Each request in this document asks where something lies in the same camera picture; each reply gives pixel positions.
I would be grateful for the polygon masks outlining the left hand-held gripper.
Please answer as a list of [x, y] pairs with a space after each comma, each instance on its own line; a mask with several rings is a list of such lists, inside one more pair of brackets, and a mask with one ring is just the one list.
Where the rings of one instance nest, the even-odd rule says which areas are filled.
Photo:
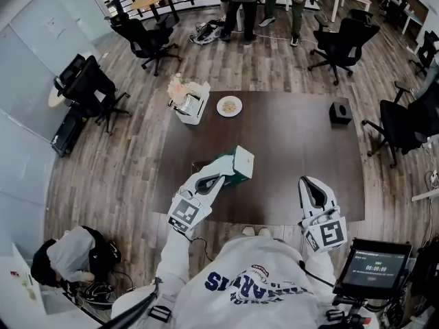
[[221, 156], [194, 173], [172, 198], [168, 224], [188, 234], [212, 213], [212, 204], [225, 183], [236, 175], [233, 157]]

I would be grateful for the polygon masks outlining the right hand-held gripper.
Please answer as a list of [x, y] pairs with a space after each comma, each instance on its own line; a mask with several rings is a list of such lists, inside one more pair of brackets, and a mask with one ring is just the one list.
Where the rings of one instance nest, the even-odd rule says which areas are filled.
[[345, 244], [346, 220], [341, 216], [332, 188], [316, 178], [302, 176], [298, 190], [304, 214], [299, 226], [311, 250], [329, 252]]

